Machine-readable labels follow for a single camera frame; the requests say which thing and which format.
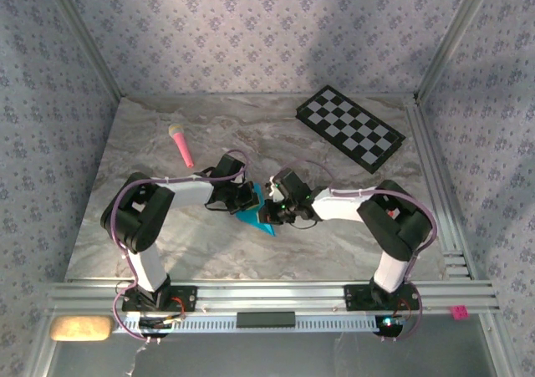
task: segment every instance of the black mounting plate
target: black mounting plate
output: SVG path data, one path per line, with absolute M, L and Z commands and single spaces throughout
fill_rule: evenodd
M 395 312 L 398 309 L 401 299 L 405 300 L 409 306 L 410 311 L 420 309 L 418 303 L 418 293 L 410 284 L 401 285 L 401 287 L 392 294 L 390 301 L 386 305 L 377 303 L 371 296 L 371 286 L 366 285 L 345 285 L 344 299 L 345 308 L 348 312 L 374 312 L 374 311 L 389 311 Z
M 186 313 L 195 310 L 197 287 L 171 285 L 167 289 L 169 289 L 171 298 L 179 298 L 182 301 Z M 137 289 L 132 288 L 125 292 L 122 309 L 123 312 L 180 313 L 181 305 L 170 300 L 164 307 L 156 309 L 154 305 L 145 302 L 144 296 Z

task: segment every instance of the black bar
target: black bar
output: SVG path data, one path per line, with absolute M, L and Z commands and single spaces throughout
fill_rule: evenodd
M 295 312 L 238 313 L 236 327 L 239 329 L 295 327 Z

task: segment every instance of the beige sponge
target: beige sponge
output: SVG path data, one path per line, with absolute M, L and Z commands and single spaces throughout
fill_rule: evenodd
M 58 316 L 50 325 L 54 341 L 104 341 L 113 330 L 108 316 Z

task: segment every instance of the pink tag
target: pink tag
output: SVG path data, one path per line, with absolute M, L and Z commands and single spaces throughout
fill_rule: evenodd
M 468 310 L 466 310 L 466 306 L 452 306 L 450 310 L 451 314 L 453 315 L 453 319 L 455 320 L 463 320 L 464 318 L 468 318 Z

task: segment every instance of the checkerboard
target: checkerboard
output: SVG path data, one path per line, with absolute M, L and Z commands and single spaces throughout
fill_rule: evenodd
M 405 137 L 330 86 L 297 109 L 297 119 L 373 174 Z

